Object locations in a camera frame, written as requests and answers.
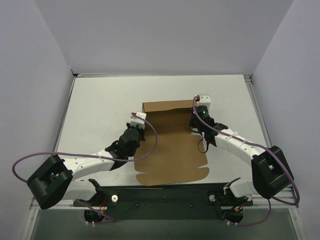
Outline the brown cardboard box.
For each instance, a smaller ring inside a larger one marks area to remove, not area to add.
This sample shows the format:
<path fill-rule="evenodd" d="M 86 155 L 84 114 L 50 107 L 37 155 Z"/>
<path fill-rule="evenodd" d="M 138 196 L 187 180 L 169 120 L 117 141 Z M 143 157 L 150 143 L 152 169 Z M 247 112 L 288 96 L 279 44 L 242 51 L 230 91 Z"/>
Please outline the brown cardboard box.
<path fill-rule="evenodd" d="M 134 162 L 137 181 L 144 186 L 188 183 L 206 178 L 210 172 L 198 134 L 189 130 L 191 100 L 144 102 L 142 111 L 152 126 L 145 126 Z"/>

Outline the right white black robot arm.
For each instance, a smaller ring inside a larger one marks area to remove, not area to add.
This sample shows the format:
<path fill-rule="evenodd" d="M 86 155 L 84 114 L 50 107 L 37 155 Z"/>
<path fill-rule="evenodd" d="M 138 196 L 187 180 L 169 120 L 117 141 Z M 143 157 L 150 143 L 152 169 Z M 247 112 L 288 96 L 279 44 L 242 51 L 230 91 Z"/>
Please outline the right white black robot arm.
<path fill-rule="evenodd" d="M 246 140 L 226 125 L 215 122 L 205 105 L 193 107 L 189 125 L 203 135 L 207 146 L 224 149 L 251 167 L 251 178 L 237 178 L 225 185 L 225 192 L 235 198 L 259 194 L 269 200 L 294 185 L 294 177 L 279 147 Z"/>

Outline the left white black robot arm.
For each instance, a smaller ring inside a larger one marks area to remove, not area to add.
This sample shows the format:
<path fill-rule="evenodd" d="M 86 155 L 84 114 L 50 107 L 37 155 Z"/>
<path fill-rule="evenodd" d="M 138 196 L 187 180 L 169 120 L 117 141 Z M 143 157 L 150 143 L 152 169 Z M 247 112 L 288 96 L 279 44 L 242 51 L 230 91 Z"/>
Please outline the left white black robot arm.
<path fill-rule="evenodd" d="M 98 185 L 81 178 L 113 171 L 127 163 L 144 141 L 145 124 L 132 120 L 127 129 L 107 148 L 94 157 L 60 158 L 54 154 L 28 178 L 27 186 L 42 210 L 49 209 L 61 200 L 85 200 L 90 205 L 101 203 L 103 194 Z"/>

